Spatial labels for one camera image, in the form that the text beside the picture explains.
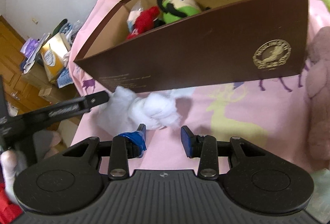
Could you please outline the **person's hand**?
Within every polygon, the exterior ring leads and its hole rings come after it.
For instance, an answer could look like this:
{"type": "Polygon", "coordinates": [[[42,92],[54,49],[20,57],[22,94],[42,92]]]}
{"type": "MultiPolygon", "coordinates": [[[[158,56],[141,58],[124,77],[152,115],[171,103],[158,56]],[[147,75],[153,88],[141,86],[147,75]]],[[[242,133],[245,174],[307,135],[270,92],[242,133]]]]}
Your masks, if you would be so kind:
{"type": "Polygon", "coordinates": [[[1,166],[7,197],[14,204],[18,204],[13,190],[13,185],[16,177],[27,168],[26,157],[21,151],[4,151],[1,154],[1,166]]]}

